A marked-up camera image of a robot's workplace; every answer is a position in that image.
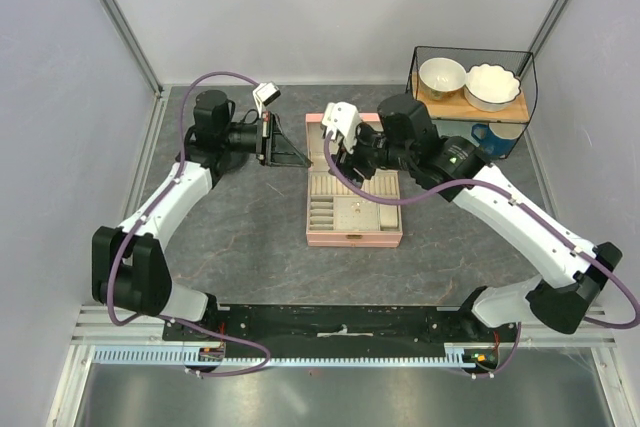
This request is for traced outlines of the white scalloped bowl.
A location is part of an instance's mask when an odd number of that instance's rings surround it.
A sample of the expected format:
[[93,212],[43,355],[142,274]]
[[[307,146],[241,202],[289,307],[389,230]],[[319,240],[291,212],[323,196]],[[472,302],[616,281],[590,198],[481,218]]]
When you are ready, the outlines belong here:
[[474,108],[499,112],[511,105],[521,93],[521,82],[513,72],[500,65],[473,66],[466,76],[463,95]]

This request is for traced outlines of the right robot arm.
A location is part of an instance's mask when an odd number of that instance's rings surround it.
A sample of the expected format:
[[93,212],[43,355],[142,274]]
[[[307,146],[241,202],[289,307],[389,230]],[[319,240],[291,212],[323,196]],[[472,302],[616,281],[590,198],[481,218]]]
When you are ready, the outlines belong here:
[[533,278],[504,287],[479,287],[466,299],[458,328],[467,339],[483,339],[493,328],[539,321],[571,335],[586,321],[617,264],[612,243],[595,245],[568,230],[528,199],[500,168],[461,136],[442,136],[426,106],[411,94],[385,99],[377,109],[382,127],[365,122],[346,102],[323,114],[324,152],[330,171],[352,192],[388,204],[362,190],[379,170],[407,172],[425,195],[445,200],[480,219],[536,269]]

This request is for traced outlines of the silver stud earrings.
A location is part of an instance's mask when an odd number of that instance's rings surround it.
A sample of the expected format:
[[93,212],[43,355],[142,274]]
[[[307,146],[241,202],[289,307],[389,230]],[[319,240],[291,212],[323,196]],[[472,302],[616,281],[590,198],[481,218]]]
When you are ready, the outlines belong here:
[[364,204],[361,202],[354,202],[351,205],[351,209],[355,213],[360,213],[364,209]]

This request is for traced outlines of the dark blue mug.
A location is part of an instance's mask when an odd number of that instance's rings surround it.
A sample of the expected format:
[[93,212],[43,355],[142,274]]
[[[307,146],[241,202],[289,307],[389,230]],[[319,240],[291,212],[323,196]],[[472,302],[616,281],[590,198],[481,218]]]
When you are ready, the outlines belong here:
[[517,143],[522,131],[521,124],[477,123],[471,128],[471,137],[488,156],[504,158]]

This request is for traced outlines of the pink jewelry box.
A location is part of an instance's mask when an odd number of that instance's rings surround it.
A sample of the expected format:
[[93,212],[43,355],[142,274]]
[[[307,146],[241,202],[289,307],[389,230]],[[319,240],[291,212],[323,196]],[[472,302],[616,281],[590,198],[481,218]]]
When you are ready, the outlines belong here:
[[307,244],[313,247],[396,248],[403,237],[401,210],[351,192],[329,173],[320,113],[305,116],[307,156]]

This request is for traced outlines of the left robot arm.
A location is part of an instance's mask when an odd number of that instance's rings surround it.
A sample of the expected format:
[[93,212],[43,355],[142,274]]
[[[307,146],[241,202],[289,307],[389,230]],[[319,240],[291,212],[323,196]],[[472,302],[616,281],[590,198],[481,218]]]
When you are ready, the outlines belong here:
[[185,329],[198,340],[216,335],[220,318],[207,308],[209,296],[172,280],[164,250],[190,210],[248,157],[263,166],[310,167],[283,133],[279,117],[267,109],[279,95],[274,84],[259,84],[253,91],[253,121],[235,121],[235,104],[220,90],[196,97],[194,123],[167,178],[129,218],[94,233],[94,300],[109,310],[185,319]]

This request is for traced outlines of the black round plate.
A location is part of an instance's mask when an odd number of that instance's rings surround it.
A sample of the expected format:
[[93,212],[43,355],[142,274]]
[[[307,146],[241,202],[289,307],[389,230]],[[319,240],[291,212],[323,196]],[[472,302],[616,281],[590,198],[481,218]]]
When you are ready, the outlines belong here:
[[249,160],[248,153],[226,152],[216,164],[216,173],[218,176],[224,176],[241,169]]

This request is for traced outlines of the white round bowl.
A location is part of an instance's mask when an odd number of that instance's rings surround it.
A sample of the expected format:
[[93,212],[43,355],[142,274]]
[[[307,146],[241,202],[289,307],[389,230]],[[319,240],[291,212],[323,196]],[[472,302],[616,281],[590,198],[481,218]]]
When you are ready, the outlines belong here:
[[418,74],[427,97],[443,100],[464,87],[467,71],[453,59],[436,57],[423,62]]

